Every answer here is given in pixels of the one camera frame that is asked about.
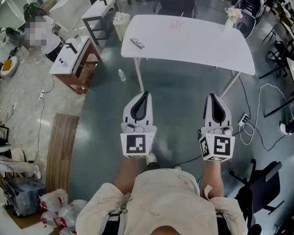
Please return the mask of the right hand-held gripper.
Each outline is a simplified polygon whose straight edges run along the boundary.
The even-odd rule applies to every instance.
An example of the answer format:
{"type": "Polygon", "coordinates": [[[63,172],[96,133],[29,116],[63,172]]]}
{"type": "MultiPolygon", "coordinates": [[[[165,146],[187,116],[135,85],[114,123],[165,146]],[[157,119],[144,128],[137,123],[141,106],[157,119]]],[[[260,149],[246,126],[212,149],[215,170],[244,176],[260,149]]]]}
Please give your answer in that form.
{"type": "Polygon", "coordinates": [[[204,127],[198,130],[198,141],[204,161],[224,162],[233,156],[235,137],[232,135],[231,112],[215,94],[205,102],[204,127]]]}

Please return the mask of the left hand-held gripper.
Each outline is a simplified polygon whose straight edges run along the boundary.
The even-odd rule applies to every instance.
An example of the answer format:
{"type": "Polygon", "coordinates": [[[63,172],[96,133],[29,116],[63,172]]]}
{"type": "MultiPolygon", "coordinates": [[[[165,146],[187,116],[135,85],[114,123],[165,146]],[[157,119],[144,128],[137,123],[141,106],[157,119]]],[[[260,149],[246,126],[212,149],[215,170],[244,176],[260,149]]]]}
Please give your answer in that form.
{"type": "Polygon", "coordinates": [[[148,91],[134,96],[125,106],[120,134],[122,152],[128,158],[146,158],[155,140],[157,127],[153,121],[152,97],[148,91]]]}

